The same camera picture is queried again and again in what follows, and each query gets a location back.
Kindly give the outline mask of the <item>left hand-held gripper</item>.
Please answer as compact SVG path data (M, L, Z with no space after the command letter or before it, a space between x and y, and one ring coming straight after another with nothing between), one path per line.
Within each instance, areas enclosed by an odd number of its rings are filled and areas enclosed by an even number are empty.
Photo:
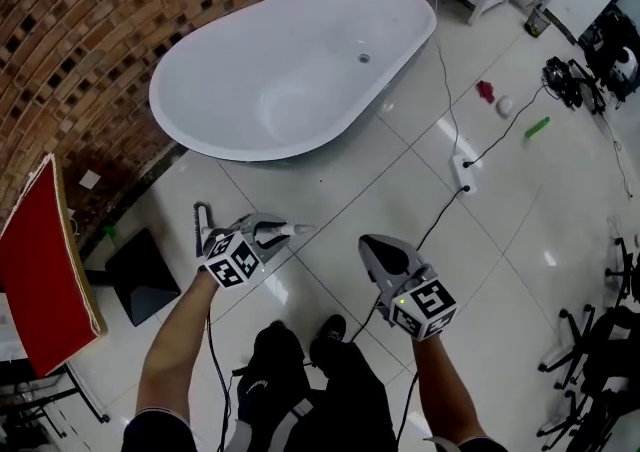
M196 257L226 290L255 284L290 237L291 225L272 214L248 214L223 228L207 212L196 213Z

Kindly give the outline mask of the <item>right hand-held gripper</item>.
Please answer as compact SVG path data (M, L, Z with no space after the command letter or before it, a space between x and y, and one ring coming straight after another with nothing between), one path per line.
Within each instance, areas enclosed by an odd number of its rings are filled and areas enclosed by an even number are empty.
M362 235L358 251L380 291L376 309L391 327L422 341L440 333L456 316L458 303L409 243L387 235Z

